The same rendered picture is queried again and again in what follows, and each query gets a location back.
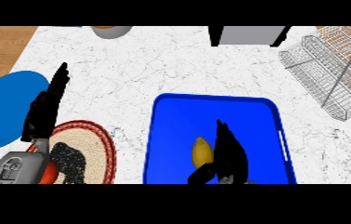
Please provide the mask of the round woven red-rimmed placemat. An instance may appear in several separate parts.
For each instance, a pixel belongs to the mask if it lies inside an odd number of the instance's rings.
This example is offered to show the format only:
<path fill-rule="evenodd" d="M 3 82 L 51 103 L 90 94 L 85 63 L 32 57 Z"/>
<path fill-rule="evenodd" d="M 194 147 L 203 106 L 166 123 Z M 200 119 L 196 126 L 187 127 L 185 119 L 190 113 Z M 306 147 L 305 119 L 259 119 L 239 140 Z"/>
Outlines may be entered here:
<path fill-rule="evenodd" d="M 115 145 L 103 127 L 87 120 L 59 124 L 48 138 L 48 162 L 59 176 L 53 184 L 112 184 Z"/>

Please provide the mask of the grey and black appliance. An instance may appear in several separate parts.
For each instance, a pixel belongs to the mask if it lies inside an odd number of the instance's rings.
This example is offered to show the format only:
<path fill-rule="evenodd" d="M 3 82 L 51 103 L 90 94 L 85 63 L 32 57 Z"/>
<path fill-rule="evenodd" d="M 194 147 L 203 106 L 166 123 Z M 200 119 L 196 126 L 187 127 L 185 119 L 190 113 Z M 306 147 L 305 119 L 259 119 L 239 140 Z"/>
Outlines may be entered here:
<path fill-rule="evenodd" d="M 212 46 L 265 45 L 277 47 L 286 39 L 289 26 L 209 26 Z"/>

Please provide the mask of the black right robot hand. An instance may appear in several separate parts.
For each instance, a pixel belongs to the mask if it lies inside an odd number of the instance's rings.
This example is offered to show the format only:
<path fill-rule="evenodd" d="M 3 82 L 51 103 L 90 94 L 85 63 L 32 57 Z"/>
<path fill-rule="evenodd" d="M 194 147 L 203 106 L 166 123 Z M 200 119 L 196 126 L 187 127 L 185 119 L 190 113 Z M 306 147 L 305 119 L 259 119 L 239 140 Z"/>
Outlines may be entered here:
<path fill-rule="evenodd" d="M 200 185 L 216 178 L 231 176 L 240 182 L 247 181 L 247 158 L 243 146 L 237 141 L 227 123 L 216 120 L 216 138 L 213 146 L 213 161 L 203 164 L 190 174 L 187 183 Z"/>

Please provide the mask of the grey cup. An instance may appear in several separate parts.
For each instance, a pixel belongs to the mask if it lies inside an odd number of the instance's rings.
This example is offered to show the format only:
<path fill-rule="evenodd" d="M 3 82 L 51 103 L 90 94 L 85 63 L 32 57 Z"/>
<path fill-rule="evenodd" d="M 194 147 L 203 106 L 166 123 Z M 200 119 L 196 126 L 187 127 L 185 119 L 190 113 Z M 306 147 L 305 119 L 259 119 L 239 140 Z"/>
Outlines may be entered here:
<path fill-rule="evenodd" d="M 107 26 L 107 27 L 91 27 L 96 35 L 103 39 L 116 39 L 124 36 L 131 30 L 129 26 Z"/>

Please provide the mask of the yellow lemon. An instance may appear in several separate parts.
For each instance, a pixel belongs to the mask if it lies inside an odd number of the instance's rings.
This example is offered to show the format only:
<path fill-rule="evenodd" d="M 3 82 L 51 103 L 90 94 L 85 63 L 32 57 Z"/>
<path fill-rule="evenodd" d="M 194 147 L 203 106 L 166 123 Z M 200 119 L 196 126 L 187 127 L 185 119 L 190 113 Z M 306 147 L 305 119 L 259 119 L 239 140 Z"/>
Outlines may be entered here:
<path fill-rule="evenodd" d="M 191 162 L 196 168 L 213 160 L 211 145 L 202 137 L 196 137 L 191 149 Z"/>

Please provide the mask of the blue plate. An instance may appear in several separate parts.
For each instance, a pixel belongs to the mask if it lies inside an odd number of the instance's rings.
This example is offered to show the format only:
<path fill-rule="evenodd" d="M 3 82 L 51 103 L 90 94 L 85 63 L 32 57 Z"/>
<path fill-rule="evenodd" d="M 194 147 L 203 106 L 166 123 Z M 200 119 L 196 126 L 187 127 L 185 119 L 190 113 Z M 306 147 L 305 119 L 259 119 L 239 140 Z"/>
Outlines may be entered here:
<path fill-rule="evenodd" d="M 38 72 L 11 72 L 0 77 L 0 148 L 19 139 L 29 104 L 47 88 L 48 80 Z"/>

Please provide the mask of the blue tray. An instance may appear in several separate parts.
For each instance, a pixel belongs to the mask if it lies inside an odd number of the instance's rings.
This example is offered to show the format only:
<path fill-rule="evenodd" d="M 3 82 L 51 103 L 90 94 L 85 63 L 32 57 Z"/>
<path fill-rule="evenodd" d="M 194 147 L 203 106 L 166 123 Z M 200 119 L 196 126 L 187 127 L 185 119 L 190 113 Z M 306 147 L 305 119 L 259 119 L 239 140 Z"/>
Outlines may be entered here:
<path fill-rule="evenodd" d="M 162 94 L 153 100 L 144 184 L 184 184 L 194 171 L 191 147 L 213 142 L 216 123 L 227 123 L 247 157 L 247 179 L 259 184 L 296 182 L 283 125 L 265 98 Z"/>

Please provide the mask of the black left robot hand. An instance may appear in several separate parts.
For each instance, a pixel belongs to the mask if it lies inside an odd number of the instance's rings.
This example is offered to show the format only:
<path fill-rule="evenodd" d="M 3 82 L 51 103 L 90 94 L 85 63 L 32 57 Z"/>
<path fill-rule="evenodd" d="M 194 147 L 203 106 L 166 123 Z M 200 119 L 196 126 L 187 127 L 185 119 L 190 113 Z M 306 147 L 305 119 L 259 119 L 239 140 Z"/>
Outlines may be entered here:
<path fill-rule="evenodd" d="M 67 64 L 63 62 L 51 77 L 48 88 L 39 92 L 29 104 L 20 137 L 25 142 L 37 138 L 48 138 L 51 135 L 67 81 Z"/>

